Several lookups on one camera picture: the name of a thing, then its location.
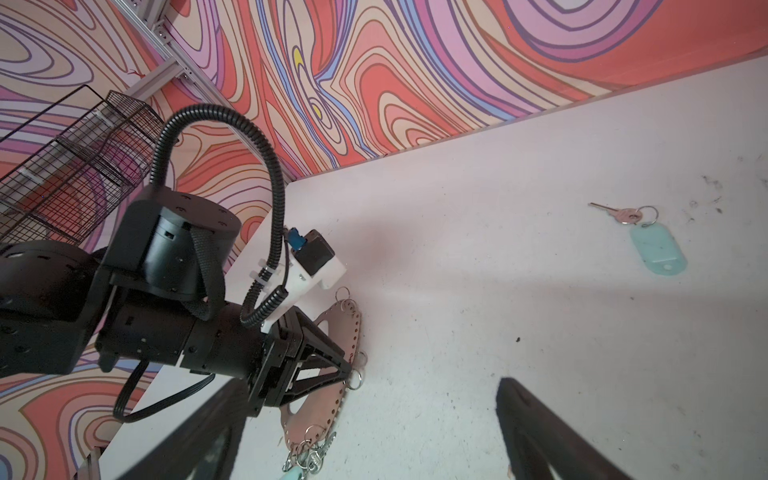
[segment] brown leather piece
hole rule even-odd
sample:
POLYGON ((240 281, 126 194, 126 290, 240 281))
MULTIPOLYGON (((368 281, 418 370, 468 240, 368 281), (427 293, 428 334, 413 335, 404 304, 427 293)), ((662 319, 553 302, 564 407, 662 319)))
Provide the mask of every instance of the brown leather piece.
MULTIPOLYGON (((344 350, 347 362, 354 362, 362 326, 362 314, 357 303, 354 300, 336 302, 321 313, 314 323, 319 325, 326 320, 328 336, 344 350)), ((321 369, 320 375, 334 371, 334 368, 321 369)), ((288 405, 280 407, 280 423, 285 432, 286 446, 292 453, 306 451, 326 437, 339 412, 345 389, 343 383, 336 383, 316 390, 306 397, 299 411, 293 414, 288 405)))

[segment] key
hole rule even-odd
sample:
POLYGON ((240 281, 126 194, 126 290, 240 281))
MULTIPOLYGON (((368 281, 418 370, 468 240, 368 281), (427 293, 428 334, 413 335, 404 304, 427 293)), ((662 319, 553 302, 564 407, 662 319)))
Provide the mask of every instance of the key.
POLYGON ((618 210, 617 208, 610 208, 596 203, 589 203, 589 206, 606 210, 617 222, 623 223, 624 225, 637 225, 637 222, 643 220, 643 214, 637 208, 622 208, 621 210, 618 210))
POLYGON ((316 449, 316 450, 310 450, 310 456, 308 460, 309 464, 309 471, 312 475, 317 475, 317 472, 320 471, 320 469, 323 467, 323 459, 326 457, 326 454, 328 453, 328 449, 331 446, 331 443, 333 443, 333 439, 336 437, 336 432, 331 433, 328 438, 326 438, 326 441, 323 443, 323 446, 316 449))

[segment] key tag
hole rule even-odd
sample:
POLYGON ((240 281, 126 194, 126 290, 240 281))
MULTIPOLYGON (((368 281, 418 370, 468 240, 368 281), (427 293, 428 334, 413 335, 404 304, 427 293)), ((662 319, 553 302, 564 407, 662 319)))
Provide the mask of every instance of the key tag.
POLYGON ((638 210, 644 208, 653 209, 656 212, 656 218, 652 222, 643 222, 630 229, 632 243, 651 272, 657 275, 677 275, 688 266, 688 260, 685 260, 680 245, 672 237, 672 233, 657 222, 659 210, 650 205, 640 207, 638 210))

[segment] black cable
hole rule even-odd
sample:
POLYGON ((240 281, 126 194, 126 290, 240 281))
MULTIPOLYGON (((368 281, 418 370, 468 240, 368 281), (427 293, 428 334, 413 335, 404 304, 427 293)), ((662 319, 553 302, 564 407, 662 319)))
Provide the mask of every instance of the black cable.
POLYGON ((208 321, 216 318, 227 303, 224 301, 226 292, 224 272, 217 259, 217 247, 213 240, 214 232, 190 226, 190 235, 197 264, 200 266, 200 273, 203 274, 203 285, 208 301, 206 303, 203 300, 190 300, 182 303, 189 313, 203 321, 208 321))
POLYGON ((138 385, 139 380, 141 380, 141 376, 144 374, 144 371, 147 370, 147 366, 149 366, 149 360, 141 360, 139 364, 136 365, 136 368, 131 373, 131 376, 128 377, 128 381, 120 390, 117 401, 114 403, 112 415, 123 423, 138 422, 139 420, 146 419, 149 415, 154 415, 162 409, 166 409, 172 405, 175 405, 181 400, 189 398, 195 393, 199 392, 203 389, 203 387, 213 382, 214 378, 216 378, 216 374, 211 373, 206 379, 195 383, 191 387, 187 387, 179 393, 174 393, 172 396, 169 396, 166 399, 162 399, 161 401, 154 403, 145 409, 141 409, 138 412, 132 412, 128 415, 125 415, 125 407, 128 405, 128 401, 131 399, 131 393, 133 393, 136 389, 136 385, 138 385))
POLYGON ((283 288, 288 284, 288 266, 290 265, 290 251, 288 250, 288 236, 283 232, 283 241, 286 243, 286 274, 283 277, 283 288))
MULTIPOLYGON (((160 137, 157 138, 152 168, 150 170, 150 184, 156 186, 165 185, 165 177, 167 176, 168 165, 170 164, 170 151, 173 150, 176 139, 184 128, 196 121, 203 120, 220 121, 243 132, 256 146, 267 171, 270 172, 270 182, 272 184, 272 231, 270 234, 270 253, 266 259, 266 267, 275 270, 280 261, 280 251, 283 249, 283 220, 285 219, 283 172, 280 169, 280 162, 277 160, 277 155, 275 150, 272 149, 270 142, 262 131, 243 115, 237 113, 232 108, 214 104, 190 105, 173 114, 163 127, 160 137)), ((272 276, 272 273, 266 267, 259 272, 259 278, 265 284, 272 276)), ((288 294, 285 291, 285 287, 282 287, 282 289, 278 287, 261 305, 254 309, 262 288, 262 283, 255 280, 248 289, 245 299, 243 299, 243 306, 240 309, 240 321, 245 327, 260 326, 288 294)))

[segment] colorful wavy wall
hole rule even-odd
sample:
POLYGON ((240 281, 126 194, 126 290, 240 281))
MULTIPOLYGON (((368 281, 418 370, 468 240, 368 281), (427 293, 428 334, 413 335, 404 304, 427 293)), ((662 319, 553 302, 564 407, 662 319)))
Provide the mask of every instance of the colorful wavy wall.
POLYGON ((732 61, 764 0, 171 0, 297 177, 732 61))
MULTIPOLYGON (((157 66, 146 46, 106 0, 36 0, 0 4, 0 137, 88 83, 100 94, 124 91, 157 66)), ((96 102, 71 98, 32 128, 0 144, 0 175, 54 137, 96 102)), ((198 102, 179 81, 149 100, 167 118, 198 102)), ((269 211, 266 169, 227 128, 200 123, 184 131, 172 155, 169 181, 182 191, 209 197, 243 221, 230 262, 269 211)), ((92 251, 106 245, 126 203, 84 242, 92 251)), ((112 406, 136 362, 121 360, 103 373, 91 344, 68 376, 16 375, 0 379, 0 480, 70 478, 96 446, 118 430, 112 406)), ((154 378, 152 365, 131 397, 129 408, 154 378)))

